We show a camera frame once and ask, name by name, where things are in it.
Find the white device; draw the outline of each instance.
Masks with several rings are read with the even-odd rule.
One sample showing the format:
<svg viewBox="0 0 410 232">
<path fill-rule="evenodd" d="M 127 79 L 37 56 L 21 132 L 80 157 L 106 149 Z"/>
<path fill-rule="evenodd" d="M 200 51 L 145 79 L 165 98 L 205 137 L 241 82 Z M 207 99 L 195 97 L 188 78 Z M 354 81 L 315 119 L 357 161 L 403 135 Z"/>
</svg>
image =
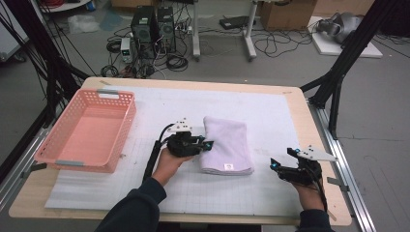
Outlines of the white device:
<svg viewBox="0 0 410 232">
<path fill-rule="evenodd" d="M 131 38 L 121 39 L 121 55 L 123 56 L 123 61 L 126 64 L 132 63 L 133 55 L 132 55 Z"/>
<path fill-rule="evenodd" d="M 334 157 L 328 153 L 321 151 L 318 148 L 315 148 L 309 145 L 304 150 L 298 152 L 298 157 L 305 158 L 308 160 L 325 160 L 325 161 L 338 161 L 337 157 Z"/>
<path fill-rule="evenodd" d="M 176 122 L 172 127 L 168 128 L 168 132 L 185 132 L 191 131 L 192 127 L 187 121 L 187 118 L 184 118 L 181 121 Z"/>
</svg>

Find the white mat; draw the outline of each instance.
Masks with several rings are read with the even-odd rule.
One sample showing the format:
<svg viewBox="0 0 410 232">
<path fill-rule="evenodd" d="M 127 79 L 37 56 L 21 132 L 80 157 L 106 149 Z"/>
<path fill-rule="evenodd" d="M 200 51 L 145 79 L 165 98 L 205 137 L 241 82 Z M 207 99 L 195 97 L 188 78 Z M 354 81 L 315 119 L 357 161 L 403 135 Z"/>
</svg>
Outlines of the white mat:
<svg viewBox="0 0 410 232">
<path fill-rule="evenodd" d="M 319 21 L 322 17 L 313 16 L 310 18 L 308 25 Z M 336 43 L 334 39 L 328 36 L 325 32 L 313 33 L 313 43 L 316 46 L 319 54 L 321 55 L 340 55 L 341 48 L 340 44 Z M 365 50 L 362 52 L 360 57 L 364 58 L 382 58 L 383 54 L 373 45 L 373 43 L 368 43 Z"/>
<path fill-rule="evenodd" d="M 246 122 L 255 164 L 250 176 L 200 172 L 198 158 L 184 163 L 166 185 L 162 212 L 299 216 L 296 190 L 269 167 L 270 157 L 296 166 L 286 148 L 299 147 L 286 98 L 277 95 L 110 86 L 135 92 L 137 113 L 113 174 L 61 171 L 47 208 L 109 210 L 141 184 L 155 139 L 162 129 L 187 117 L 193 135 L 205 134 L 203 117 Z"/>
</svg>

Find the black metal frame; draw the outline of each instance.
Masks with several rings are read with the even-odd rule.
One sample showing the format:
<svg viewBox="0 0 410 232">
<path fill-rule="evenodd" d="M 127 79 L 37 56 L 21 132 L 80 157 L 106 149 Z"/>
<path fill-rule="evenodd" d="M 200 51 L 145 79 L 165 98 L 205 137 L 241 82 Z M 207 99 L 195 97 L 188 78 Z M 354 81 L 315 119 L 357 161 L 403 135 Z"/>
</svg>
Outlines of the black metal frame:
<svg viewBox="0 0 410 232">
<path fill-rule="evenodd" d="M 332 68 L 325 75 L 301 87 L 306 92 L 319 86 L 314 96 L 308 99 L 310 104 L 318 108 L 325 108 L 326 101 L 332 96 L 329 131 L 334 140 L 337 140 L 337 115 L 343 79 L 400 1 L 403 0 L 375 0 Z"/>
<path fill-rule="evenodd" d="M 79 89 L 80 86 L 73 75 L 83 80 L 90 76 L 72 66 L 61 56 L 54 42 L 45 31 L 42 22 L 37 17 L 36 11 L 30 1 L 4 0 L 4 3 L 8 6 L 10 12 L 14 15 L 45 62 L 46 73 L 42 74 L 46 74 L 47 76 L 47 105 L 29 130 L 16 144 L 12 152 L 7 156 L 6 160 L 0 165 L 0 184 L 6 179 L 39 129 L 41 127 L 47 128 L 56 119 L 56 107 L 59 102 L 63 98 L 70 100 L 75 91 Z M 5 25 L 5 28 L 8 29 L 20 46 L 25 49 L 26 44 L 19 39 L 18 35 L 14 34 L 12 29 L 7 27 L 6 22 L 2 18 L 0 18 L 0 23 Z M 33 64 L 35 64 L 36 61 L 30 56 L 29 58 Z M 61 93 L 58 93 L 57 86 L 60 88 Z"/>
</svg>

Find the cardboard box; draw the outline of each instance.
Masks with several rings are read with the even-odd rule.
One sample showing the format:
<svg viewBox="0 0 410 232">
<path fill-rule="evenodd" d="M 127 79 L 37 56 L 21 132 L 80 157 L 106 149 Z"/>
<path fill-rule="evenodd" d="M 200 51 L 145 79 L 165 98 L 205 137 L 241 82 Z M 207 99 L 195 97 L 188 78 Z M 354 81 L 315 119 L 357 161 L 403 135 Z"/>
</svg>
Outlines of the cardboard box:
<svg viewBox="0 0 410 232">
<path fill-rule="evenodd" d="M 157 6 L 157 0 L 111 0 L 115 8 L 136 8 L 136 6 Z"/>
<path fill-rule="evenodd" d="M 318 0 L 313 15 L 332 16 L 345 12 L 365 15 L 373 2 L 374 0 Z"/>
<path fill-rule="evenodd" d="M 306 30 L 317 0 L 264 3 L 260 21 L 267 31 Z"/>
</svg>

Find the towel label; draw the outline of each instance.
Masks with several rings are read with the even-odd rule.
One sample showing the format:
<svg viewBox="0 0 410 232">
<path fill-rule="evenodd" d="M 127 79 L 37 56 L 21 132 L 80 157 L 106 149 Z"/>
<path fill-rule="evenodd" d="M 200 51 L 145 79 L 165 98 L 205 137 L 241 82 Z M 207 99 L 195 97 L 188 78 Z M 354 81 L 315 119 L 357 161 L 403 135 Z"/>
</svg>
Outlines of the towel label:
<svg viewBox="0 0 410 232">
<path fill-rule="evenodd" d="M 225 171 L 233 171 L 233 163 L 226 163 L 223 165 L 225 167 Z"/>
</svg>

